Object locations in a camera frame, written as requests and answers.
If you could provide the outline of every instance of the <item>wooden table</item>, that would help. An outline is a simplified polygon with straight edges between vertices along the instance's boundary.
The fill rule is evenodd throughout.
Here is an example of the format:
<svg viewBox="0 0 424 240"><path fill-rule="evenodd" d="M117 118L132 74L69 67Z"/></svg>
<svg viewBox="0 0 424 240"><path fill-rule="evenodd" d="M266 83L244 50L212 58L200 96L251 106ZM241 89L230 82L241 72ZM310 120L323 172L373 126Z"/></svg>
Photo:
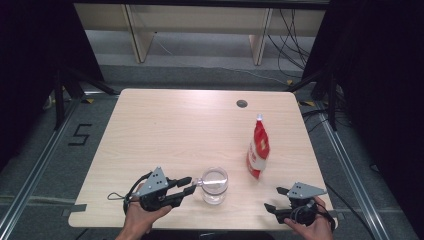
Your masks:
<svg viewBox="0 0 424 240"><path fill-rule="evenodd" d="M238 100L245 100L247 107L237 106ZM263 114L271 146L259 181L250 175L245 161L258 113ZM224 168L229 176L222 204L207 204L197 188L154 224L157 229L288 229L264 207L266 202L289 208L288 198L279 195L276 187L290 189L299 181L325 189L292 93L126 89L76 201L87 204L86 211L72 213L69 224L122 227L122 201L107 196L125 195L138 178L157 166L171 179L200 177L214 166ZM332 210L328 195L321 198Z"/></svg>

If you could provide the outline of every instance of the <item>gray floor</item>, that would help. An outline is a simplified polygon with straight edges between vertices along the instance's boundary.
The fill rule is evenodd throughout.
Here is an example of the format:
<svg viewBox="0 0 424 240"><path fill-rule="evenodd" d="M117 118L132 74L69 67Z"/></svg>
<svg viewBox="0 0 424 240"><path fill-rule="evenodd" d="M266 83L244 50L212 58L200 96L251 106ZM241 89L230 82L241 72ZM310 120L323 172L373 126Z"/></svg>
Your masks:
<svg viewBox="0 0 424 240"><path fill-rule="evenodd" d="M278 52L269 40L262 64L254 66L247 36L158 33L146 62L137 64L128 33L88 31L87 34L107 84L117 90L137 87L283 91L287 79L296 80L279 71ZM281 44L278 36L273 36L273 39ZM299 44L306 50L310 50L313 41L313 38L299 38ZM301 62L297 54L291 53L290 56ZM286 74L301 75L301 69L287 60L281 60L280 66ZM84 88L87 93L98 92L98 89L89 85L84 85ZM310 100L312 88L313 84L296 92L297 99ZM104 94L90 95L90 98L94 98L93 103L78 104L9 239L75 239L83 231L70 227L63 211L71 208L78 195L117 101L116 97ZM307 112L316 108L300 106L300 109ZM389 238L418 239L384 180L369 168L372 160L355 130L350 127L346 115L337 113L337 120L337 133L372 204L378 210ZM8 210L14 196L19 194L42 154L53 134L54 121L54 108L47 109L28 136L21 154L12 159L1 172L2 215ZM305 126L311 130L310 139L324 180L364 218L363 210L324 129L326 122L321 121L316 115ZM69 143L81 141L73 136L80 124L91 124L90 127L82 128L84 133L90 135L87 143L84 146L70 146ZM340 217L339 226L334 232L335 238L371 239L348 207L332 191L329 190L329 194ZM89 229L81 239L114 239L118 232L119 229ZM291 232L272 232L272 235L278 240L300 239Z"/></svg>

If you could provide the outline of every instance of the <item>human hand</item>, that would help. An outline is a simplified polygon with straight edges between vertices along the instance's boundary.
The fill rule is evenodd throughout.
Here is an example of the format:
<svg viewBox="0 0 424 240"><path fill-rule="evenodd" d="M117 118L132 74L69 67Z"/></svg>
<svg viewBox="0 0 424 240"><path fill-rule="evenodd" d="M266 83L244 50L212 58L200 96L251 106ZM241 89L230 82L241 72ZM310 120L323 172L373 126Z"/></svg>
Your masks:
<svg viewBox="0 0 424 240"><path fill-rule="evenodd" d="M319 197L314 197L314 199L318 205L318 211L322 213L326 212L325 202ZM315 221L309 226L296 223L289 218L284 219L284 223L306 240L333 240L331 224L320 214L315 215Z"/></svg>
<svg viewBox="0 0 424 240"><path fill-rule="evenodd" d="M172 210L171 206L165 206L161 209L148 212L140 206L138 198L132 198L125 216L124 227L116 240L140 239L145 233L149 233L153 223L159 218L165 216Z"/></svg>

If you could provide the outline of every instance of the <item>clear glass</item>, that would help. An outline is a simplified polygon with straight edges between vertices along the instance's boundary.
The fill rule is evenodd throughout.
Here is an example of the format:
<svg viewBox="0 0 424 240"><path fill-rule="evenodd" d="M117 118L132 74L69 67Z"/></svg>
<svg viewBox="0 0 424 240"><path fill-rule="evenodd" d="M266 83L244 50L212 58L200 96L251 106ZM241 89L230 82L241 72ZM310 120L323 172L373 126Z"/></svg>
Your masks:
<svg viewBox="0 0 424 240"><path fill-rule="evenodd" d="M209 168L203 173L202 178L196 179L193 184L202 187L202 198L205 202L218 205L225 199L228 188L228 175L220 167Z"/></svg>

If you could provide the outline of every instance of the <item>red and white bottle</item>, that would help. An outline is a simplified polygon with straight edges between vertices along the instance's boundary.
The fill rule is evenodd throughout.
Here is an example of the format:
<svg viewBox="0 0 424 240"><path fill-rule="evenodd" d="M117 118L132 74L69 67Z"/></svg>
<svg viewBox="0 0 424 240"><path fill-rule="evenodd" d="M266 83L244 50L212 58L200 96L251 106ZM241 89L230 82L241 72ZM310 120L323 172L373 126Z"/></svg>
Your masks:
<svg viewBox="0 0 424 240"><path fill-rule="evenodd" d="M269 151L268 134L262 123L262 114L258 114L253 139L250 142L246 156L247 169L257 179L266 167Z"/></svg>

